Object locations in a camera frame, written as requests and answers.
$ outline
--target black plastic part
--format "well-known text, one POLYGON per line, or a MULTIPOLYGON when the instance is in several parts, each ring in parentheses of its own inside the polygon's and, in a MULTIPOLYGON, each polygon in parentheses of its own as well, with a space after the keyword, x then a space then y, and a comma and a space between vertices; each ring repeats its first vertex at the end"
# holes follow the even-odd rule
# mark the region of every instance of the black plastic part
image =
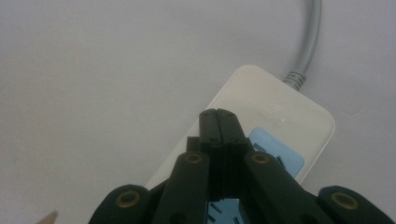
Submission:
POLYGON ((210 200, 238 198, 243 183, 243 157, 253 151, 250 141, 237 116, 230 111, 208 109, 200 114, 199 121, 200 150, 213 161, 210 164, 210 200))
POLYGON ((186 152, 176 161, 157 211, 154 224, 203 224, 207 219, 209 158, 186 152))
POLYGON ((146 216, 148 206, 149 192, 145 188, 135 185, 122 186, 105 197, 92 215, 89 224, 148 223, 146 216))
POLYGON ((394 223, 375 205, 350 189, 338 186, 321 189, 318 203, 336 223, 394 223))
POLYGON ((268 223, 333 223, 276 158, 263 152, 249 152, 245 164, 247 190, 268 223))

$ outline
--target gray surface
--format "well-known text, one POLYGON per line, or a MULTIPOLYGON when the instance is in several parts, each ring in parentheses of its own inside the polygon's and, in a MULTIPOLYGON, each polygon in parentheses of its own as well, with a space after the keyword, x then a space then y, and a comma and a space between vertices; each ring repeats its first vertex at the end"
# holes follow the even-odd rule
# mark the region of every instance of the gray surface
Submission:
MULTIPOLYGON (((309 1, 0 4, 0 222, 86 223, 112 189, 144 185, 239 66, 283 78, 309 1)), ((334 137, 305 180, 396 220, 396 3, 323 2, 301 93, 334 137)))

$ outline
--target white object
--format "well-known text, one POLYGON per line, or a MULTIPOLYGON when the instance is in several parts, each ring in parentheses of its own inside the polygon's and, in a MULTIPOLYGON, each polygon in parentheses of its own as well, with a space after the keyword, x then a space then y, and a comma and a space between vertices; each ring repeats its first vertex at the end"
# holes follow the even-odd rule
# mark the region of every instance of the white object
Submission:
MULTIPOLYGON (((235 113, 245 136, 261 127, 302 155, 304 166, 295 177, 299 183, 334 132, 334 120, 327 110, 254 65, 236 70, 207 108, 235 113)), ((186 151, 188 136, 199 136, 198 120, 147 183, 148 189, 169 177, 177 156, 186 151)))

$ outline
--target power cord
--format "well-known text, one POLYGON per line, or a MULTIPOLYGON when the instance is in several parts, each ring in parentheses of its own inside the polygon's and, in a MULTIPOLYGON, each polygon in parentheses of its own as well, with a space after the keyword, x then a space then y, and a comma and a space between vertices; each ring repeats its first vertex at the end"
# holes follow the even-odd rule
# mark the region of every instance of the power cord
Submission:
POLYGON ((308 34, 303 44, 300 60, 296 67, 292 69, 283 80, 284 83, 288 84, 297 91, 303 86, 306 80, 305 73, 306 70, 308 70, 309 64, 311 64, 312 57, 314 56, 315 48, 318 43, 320 17, 321 0, 312 0, 312 10, 308 25, 308 34))

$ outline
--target screw hole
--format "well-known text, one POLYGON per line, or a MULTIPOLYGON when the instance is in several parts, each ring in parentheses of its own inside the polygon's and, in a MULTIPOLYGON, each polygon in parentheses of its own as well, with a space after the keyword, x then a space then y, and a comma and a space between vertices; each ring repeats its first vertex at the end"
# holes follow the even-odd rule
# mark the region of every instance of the screw hole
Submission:
POLYGON ((354 198, 342 192, 333 193, 332 201, 349 210, 354 210, 359 207, 359 203, 354 198))
POLYGON ((192 164, 196 164, 202 161, 202 157, 197 154, 190 154, 186 157, 186 161, 192 164))
POLYGON ((140 201, 140 194, 134 190, 128 190, 123 192, 117 197, 116 205, 120 208, 129 208, 140 201))
POLYGON ((260 163, 260 164, 265 164, 268 161, 270 161, 270 159, 268 159, 268 157, 266 157, 265 155, 262 155, 262 154, 254 154, 252 159, 255 162, 260 163))

